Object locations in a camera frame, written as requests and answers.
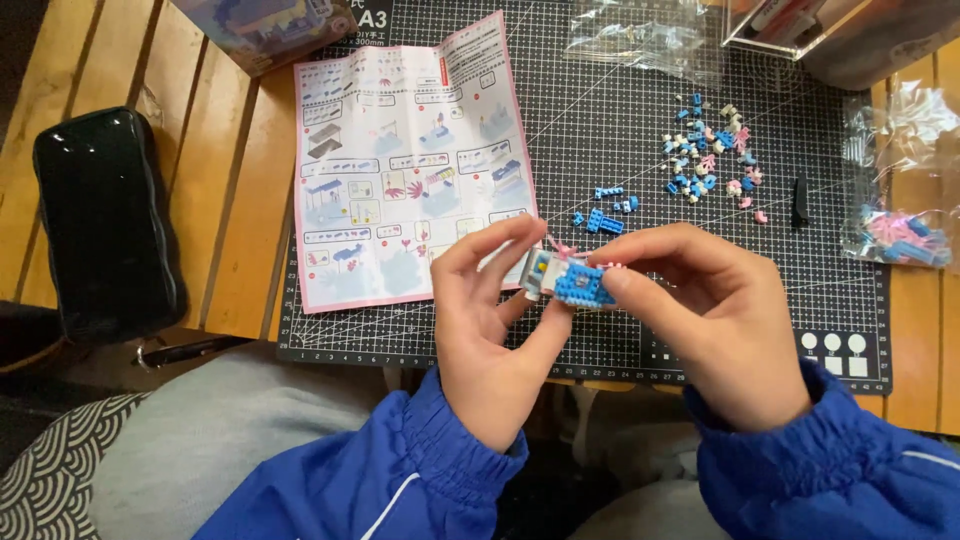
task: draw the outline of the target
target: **fingernail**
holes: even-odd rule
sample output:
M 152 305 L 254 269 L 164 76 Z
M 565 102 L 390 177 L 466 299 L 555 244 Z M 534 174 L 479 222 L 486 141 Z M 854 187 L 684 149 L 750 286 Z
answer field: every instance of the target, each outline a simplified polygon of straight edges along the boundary
M 630 270 L 610 268 L 603 274 L 603 285 L 607 290 L 624 290 L 630 286 Z

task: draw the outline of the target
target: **cutting mat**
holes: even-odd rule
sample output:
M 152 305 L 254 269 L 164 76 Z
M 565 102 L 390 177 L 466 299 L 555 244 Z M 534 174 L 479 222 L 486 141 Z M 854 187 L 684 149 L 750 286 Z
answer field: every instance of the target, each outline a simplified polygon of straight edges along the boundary
M 840 159 L 844 139 L 841 90 L 822 86 L 798 66 L 753 53 L 724 51 L 723 85 L 700 88 L 659 72 L 591 61 L 566 61 L 563 49 L 575 8 L 562 2 L 483 0 L 469 7 L 395 0 L 376 32 L 391 45 L 434 45 L 495 10 L 504 10 L 508 44 L 523 116 L 540 216 L 565 243 L 595 249 L 608 236 L 570 225 L 574 210 L 594 208 L 593 188 L 622 185 L 640 199 L 639 211 L 620 215 L 625 231 L 688 221 L 746 249 L 772 258 L 786 287 L 798 350 L 824 363 L 861 394 L 892 390 L 889 269 L 840 254 L 839 232 L 847 200 Z M 648 16 L 660 16 L 656 0 Z M 717 39 L 718 13 L 708 26 Z M 347 47 L 320 58 L 348 54 Z M 720 189 L 696 205 L 663 191 L 670 171 L 660 136 L 676 133 L 675 95 L 704 94 L 716 111 L 735 104 L 751 128 L 751 148 L 766 176 L 755 208 L 770 217 L 753 220 Z M 725 182 L 742 176 L 732 156 L 718 160 Z M 793 179 L 810 182 L 811 224 L 790 227 Z M 602 206 L 609 215 L 609 203 Z M 296 242 L 290 242 L 291 250 Z M 432 302 L 367 307 L 305 315 L 300 310 L 297 259 L 291 251 L 283 294 L 278 356 L 309 362 L 427 367 L 436 361 Z M 518 321 L 508 346 L 536 325 L 532 312 Z M 727 336 L 716 335 L 717 347 Z M 651 332 L 624 312 L 580 314 L 557 359 L 553 377 L 684 383 L 678 360 Z

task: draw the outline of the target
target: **patterned cushion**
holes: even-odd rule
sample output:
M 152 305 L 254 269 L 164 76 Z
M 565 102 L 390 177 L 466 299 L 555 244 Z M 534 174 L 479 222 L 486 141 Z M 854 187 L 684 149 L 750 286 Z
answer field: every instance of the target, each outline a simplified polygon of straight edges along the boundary
M 90 479 L 104 450 L 149 395 L 87 404 L 51 424 L 0 480 L 0 538 L 99 540 L 86 515 Z

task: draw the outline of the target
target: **white stripe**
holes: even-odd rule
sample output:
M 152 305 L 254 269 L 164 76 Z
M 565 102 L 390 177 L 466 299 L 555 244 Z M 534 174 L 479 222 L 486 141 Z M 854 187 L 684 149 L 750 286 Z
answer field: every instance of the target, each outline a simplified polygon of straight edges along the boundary
M 912 450 L 907 450 L 901 455 L 908 455 L 910 457 L 919 457 L 920 459 L 926 459 L 928 461 L 933 461 L 934 463 L 940 463 L 944 467 L 950 467 L 960 471 L 960 465 L 950 461 L 949 459 L 943 459 L 942 457 L 937 457 L 936 455 L 924 454 L 923 452 L 913 452 Z
M 373 526 L 367 529 L 367 532 L 360 537 L 360 540 L 370 540 L 371 536 L 373 536 L 373 533 L 376 531 L 376 528 L 380 527 L 380 522 L 382 522 L 383 518 L 387 516 L 387 512 L 394 507 L 394 503 L 396 503 L 396 500 L 400 498 L 400 494 L 403 493 L 403 490 L 407 487 L 407 484 L 415 479 L 418 479 L 419 477 L 420 473 L 414 473 L 403 481 L 403 483 L 400 485 L 400 488 L 396 490 L 396 493 L 394 493 L 394 497 L 390 499 L 387 507 L 384 508 L 383 512 L 380 513 L 380 517 L 376 518 L 376 521 L 373 522 Z

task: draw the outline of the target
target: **white circle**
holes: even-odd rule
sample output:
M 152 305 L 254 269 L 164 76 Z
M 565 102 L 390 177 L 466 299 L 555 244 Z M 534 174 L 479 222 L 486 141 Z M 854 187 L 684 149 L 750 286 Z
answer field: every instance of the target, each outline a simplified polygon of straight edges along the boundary
M 824 338 L 824 345 L 827 346 L 828 351 L 836 351 L 842 344 L 843 341 L 840 340 L 840 336 L 835 333 L 828 333 L 827 337 Z
M 859 355 L 867 349 L 867 340 L 859 333 L 855 333 L 847 339 L 847 347 Z
M 804 349 L 813 349 L 817 346 L 817 336 L 807 332 L 800 338 L 800 343 Z

